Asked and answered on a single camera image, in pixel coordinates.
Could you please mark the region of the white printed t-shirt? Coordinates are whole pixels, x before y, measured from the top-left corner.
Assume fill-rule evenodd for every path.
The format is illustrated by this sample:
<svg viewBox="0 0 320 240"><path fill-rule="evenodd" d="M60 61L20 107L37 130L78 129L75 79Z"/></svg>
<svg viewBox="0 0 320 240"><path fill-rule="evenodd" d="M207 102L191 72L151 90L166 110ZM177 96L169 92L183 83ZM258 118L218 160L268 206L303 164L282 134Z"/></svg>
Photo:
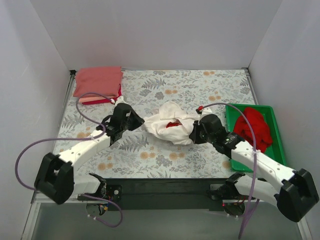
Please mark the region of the white printed t-shirt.
<svg viewBox="0 0 320 240"><path fill-rule="evenodd" d="M200 119L200 115L189 114L175 102L167 101L154 115L143 119L145 130L156 138L174 145L189 145L193 142L190 139L193 124Z"/></svg>

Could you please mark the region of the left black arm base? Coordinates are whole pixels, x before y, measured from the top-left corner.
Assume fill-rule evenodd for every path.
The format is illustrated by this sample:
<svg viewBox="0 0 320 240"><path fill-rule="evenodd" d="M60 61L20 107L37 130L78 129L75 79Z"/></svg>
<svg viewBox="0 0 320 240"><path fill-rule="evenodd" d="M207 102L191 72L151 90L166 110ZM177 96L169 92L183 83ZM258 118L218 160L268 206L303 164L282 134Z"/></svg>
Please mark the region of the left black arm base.
<svg viewBox="0 0 320 240"><path fill-rule="evenodd" d="M122 187L120 185L104 185L95 193L83 193L77 196L78 201L87 202L86 209L95 215L103 216L107 212L120 211Z"/></svg>

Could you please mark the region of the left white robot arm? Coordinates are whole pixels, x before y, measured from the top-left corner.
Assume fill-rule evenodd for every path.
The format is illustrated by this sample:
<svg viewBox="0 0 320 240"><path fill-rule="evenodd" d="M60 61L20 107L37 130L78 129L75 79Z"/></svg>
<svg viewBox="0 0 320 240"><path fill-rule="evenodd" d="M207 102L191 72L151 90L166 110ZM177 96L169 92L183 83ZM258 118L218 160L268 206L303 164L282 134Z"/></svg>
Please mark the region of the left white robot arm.
<svg viewBox="0 0 320 240"><path fill-rule="evenodd" d="M119 103L111 115L105 117L87 140L59 153L46 154L40 164L34 187L57 204L63 204L72 195L88 194L95 200L107 194L106 180L90 173L76 176L79 168L98 152L118 141L125 131L134 131L144 120L126 103Z"/></svg>

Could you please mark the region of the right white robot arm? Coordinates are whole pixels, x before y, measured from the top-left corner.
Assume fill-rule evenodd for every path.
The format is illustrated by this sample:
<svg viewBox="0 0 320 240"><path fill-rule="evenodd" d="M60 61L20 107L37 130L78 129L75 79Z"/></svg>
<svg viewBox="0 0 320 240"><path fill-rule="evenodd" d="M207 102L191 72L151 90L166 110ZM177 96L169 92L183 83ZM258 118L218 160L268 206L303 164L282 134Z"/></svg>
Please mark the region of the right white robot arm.
<svg viewBox="0 0 320 240"><path fill-rule="evenodd" d="M194 144L212 144L221 154L255 170L261 179L244 173L234 173L216 195L237 199L252 196L277 209L290 221L299 222L320 198L312 175L305 169L298 171L284 166L253 146L234 132L227 132L220 119L207 114L193 123L189 138Z"/></svg>

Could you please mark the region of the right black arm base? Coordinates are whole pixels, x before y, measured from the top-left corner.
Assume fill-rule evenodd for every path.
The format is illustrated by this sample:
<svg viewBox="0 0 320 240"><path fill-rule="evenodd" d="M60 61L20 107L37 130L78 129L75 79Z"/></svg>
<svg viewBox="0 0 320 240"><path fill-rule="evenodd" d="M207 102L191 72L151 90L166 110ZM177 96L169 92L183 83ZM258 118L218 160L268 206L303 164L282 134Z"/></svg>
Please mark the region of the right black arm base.
<svg viewBox="0 0 320 240"><path fill-rule="evenodd" d="M234 173L218 188L213 189L210 186L210 189L206 191L212 200L221 200L223 210L234 217L241 217L245 213L246 195L240 194L235 187L237 181L244 175L244 173Z"/></svg>

